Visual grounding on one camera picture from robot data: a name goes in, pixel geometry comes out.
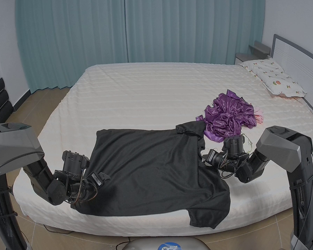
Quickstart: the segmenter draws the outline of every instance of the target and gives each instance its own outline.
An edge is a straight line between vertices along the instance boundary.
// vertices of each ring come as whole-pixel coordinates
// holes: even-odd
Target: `white wall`
[[[313,0],[265,0],[262,43],[275,33],[313,53]]]
[[[0,0],[0,77],[14,105],[28,90],[15,29],[15,0]]]

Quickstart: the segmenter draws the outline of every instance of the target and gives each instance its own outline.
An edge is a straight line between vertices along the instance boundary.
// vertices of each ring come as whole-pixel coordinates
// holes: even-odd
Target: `teal curtain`
[[[124,0],[16,0],[31,92],[73,86],[95,64],[128,62]]]
[[[261,41],[265,0],[125,0],[129,62],[234,64]]]
[[[31,92],[72,86],[95,64],[234,64],[261,41],[265,0],[16,0]]]

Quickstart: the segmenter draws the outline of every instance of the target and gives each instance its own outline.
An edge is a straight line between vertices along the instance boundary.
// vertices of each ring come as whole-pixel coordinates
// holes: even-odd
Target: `baseboard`
[[[19,107],[24,103],[24,101],[31,95],[30,90],[28,90],[14,105],[14,111],[18,110]]]

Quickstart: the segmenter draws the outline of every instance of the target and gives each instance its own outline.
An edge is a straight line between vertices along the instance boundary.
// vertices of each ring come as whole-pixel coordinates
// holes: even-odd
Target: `nightstand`
[[[248,60],[267,59],[268,55],[270,55],[270,47],[258,41],[255,41],[254,45],[249,45],[248,47],[251,52],[250,54],[245,54],[245,53],[235,54],[235,62],[234,62],[235,65],[248,61]]]

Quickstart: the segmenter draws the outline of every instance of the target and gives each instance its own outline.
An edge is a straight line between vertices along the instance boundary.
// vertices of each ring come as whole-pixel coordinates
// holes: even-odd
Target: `tile floor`
[[[22,106],[8,119],[12,122],[23,122],[33,126],[37,135],[41,132],[52,111],[64,98],[69,88],[38,90],[32,94]],[[7,174],[8,185],[12,185],[19,170]],[[96,236],[73,232],[70,235],[50,233],[42,224],[35,223],[24,216],[14,197],[12,204],[18,213],[17,220],[21,230],[32,244],[33,250],[112,250],[127,237]],[[290,248],[290,233],[293,228],[292,210],[279,214],[252,225],[208,235],[195,236],[205,242],[213,250],[278,250]],[[4,245],[0,239],[0,250]]]

